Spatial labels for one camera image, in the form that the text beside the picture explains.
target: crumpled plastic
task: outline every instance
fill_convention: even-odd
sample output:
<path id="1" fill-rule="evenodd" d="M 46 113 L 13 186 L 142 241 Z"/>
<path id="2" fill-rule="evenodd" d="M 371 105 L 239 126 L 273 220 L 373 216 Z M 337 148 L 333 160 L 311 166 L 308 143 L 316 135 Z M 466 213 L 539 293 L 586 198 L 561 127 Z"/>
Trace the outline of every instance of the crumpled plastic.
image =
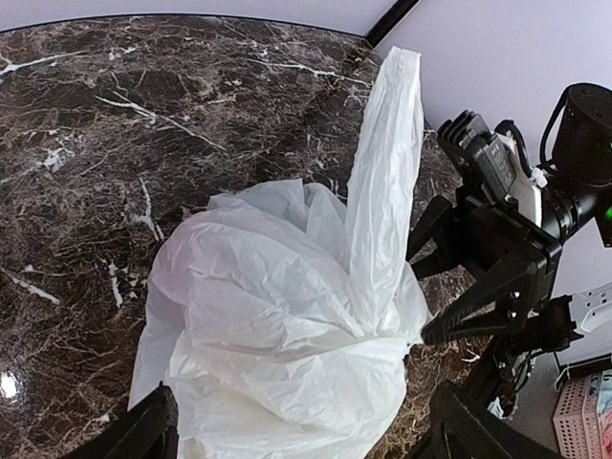
<path id="1" fill-rule="evenodd" d="M 362 458 L 391 425 L 430 319 L 405 262 L 419 71 L 410 51 L 384 61 L 346 206 L 320 184 L 260 184 L 210 198 L 160 249 L 130 405 L 171 387 L 179 457 Z"/>

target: dark marble surface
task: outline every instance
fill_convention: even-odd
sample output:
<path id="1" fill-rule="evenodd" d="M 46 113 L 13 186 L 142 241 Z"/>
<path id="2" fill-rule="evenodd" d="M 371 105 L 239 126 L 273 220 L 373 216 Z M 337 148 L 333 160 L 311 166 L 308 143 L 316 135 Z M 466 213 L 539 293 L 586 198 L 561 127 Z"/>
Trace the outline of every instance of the dark marble surface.
<path id="1" fill-rule="evenodd" d="M 302 177 L 345 196 L 379 64 L 353 36 L 238 19 L 0 34 L 0 457 L 57 457 L 124 412 L 149 267 L 210 195 Z M 455 186 L 428 137 L 415 215 Z M 432 309 L 467 282 L 425 283 Z M 413 349 L 372 457 L 402 457 L 481 346 Z"/>

